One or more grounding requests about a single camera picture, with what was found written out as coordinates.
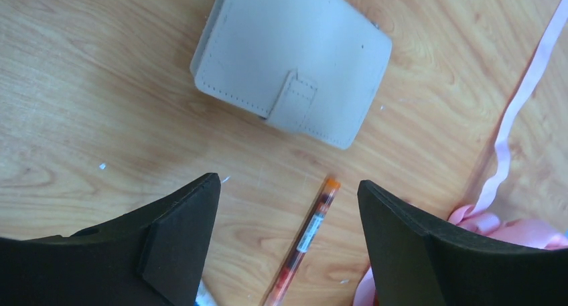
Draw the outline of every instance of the pen label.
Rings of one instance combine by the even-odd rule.
[[[320,226],[322,225],[323,221],[324,217],[318,216],[317,214],[311,218],[296,250],[302,253],[307,252],[307,249],[309,248],[309,245],[311,244],[313,237],[315,237],[315,234],[320,229]]]

